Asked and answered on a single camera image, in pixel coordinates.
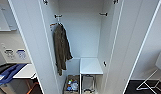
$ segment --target hook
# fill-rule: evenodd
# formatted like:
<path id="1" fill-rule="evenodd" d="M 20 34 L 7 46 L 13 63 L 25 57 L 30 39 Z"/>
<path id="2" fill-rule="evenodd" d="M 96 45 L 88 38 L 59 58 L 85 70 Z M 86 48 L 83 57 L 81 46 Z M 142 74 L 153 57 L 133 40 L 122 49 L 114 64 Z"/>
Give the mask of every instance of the hook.
<path id="1" fill-rule="evenodd" d="M 46 5 L 47 5 L 47 3 L 48 3 L 48 1 L 47 1 L 47 0 L 43 0 L 43 2 L 44 2 L 44 4 L 46 4 Z"/>
<path id="2" fill-rule="evenodd" d="M 105 15 L 105 16 L 107 16 L 107 13 L 105 13 L 105 14 L 103 14 L 103 13 L 99 13 L 100 15 Z"/>
<path id="3" fill-rule="evenodd" d="M 114 2 L 114 4 L 116 4 L 116 3 L 118 3 L 118 0 L 114 0 L 113 2 Z"/>
<path id="4" fill-rule="evenodd" d="M 55 17 L 55 18 L 57 18 L 57 17 L 62 17 L 62 15 L 54 15 L 54 17 Z"/>

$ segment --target blue object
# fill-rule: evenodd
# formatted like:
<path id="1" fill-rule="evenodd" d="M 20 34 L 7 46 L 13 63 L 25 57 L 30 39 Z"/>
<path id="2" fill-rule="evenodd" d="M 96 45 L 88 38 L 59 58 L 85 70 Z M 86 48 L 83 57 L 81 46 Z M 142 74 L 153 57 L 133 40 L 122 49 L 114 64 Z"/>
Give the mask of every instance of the blue object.
<path id="1" fill-rule="evenodd" d="M 0 74 L 0 85 L 9 83 L 13 76 L 18 73 L 26 64 L 16 64 Z"/>
<path id="2" fill-rule="evenodd" d="M 70 91 L 71 89 L 72 89 L 72 87 L 68 87 L 68 88 L 67 88 L 67 90 L 69 90 L 69 91 Z"/>
<path id="3" fill-rule="evenodd" d="M 74 82 L 72 82 L 72 83 L 78 83 L 77 81 L 74 81 Z"/>

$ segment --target clutter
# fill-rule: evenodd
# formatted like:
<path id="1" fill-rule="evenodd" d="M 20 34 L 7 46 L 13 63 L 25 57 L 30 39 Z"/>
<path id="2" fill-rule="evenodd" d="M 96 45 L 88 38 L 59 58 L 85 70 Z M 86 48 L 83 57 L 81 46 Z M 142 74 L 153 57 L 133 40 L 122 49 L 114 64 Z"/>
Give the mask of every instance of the clutter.
<path id="1" fill-rule="evenodd" d="M 64 94 L 79 94 L 79 75 L 68 75 L 63 92 Z"/>

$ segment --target coat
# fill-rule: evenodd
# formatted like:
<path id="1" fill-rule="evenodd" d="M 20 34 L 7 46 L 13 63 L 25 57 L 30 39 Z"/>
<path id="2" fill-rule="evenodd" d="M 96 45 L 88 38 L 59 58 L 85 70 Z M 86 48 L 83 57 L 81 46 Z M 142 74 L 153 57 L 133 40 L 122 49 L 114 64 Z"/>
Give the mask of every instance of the coat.
<path id="1" fill-rule="evenodd" d="M 61 76 L 62 70 L 66 70 L 66 60 L 72 59 L 72 55 L 70 52 L 69 42 L 66 36 L 66 30 L 63 25 L 58 24 L 56 27 L 54 34 L 54 48 L 55 48 L 55 56 L 56 56 L 56 65 L 58 69 L 58 73 Z"/>

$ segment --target floor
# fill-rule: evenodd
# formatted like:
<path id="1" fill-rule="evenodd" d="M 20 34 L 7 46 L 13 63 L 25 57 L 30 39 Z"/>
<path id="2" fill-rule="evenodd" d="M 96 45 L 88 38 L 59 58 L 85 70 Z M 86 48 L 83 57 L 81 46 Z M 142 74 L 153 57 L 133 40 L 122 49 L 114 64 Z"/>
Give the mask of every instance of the floor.
<path id="1" fill-rule="evenodd" d="M 142 80 L 131 80 L 129 85 L 126 89 L 125 94 L 154 94 L 151 90 L 139 90 L 137 91 L 136 88 L 142 83 Z M 147 81 L 148 85 L 154 86 L 157 81 Z M 158 89 L 154 89 L 157 94 L 161 94 Z"/>
<path id="2" fill-rule="evenodd" d="M 39 85 L 36 85 L 30 94 L 43 94 Z"/>

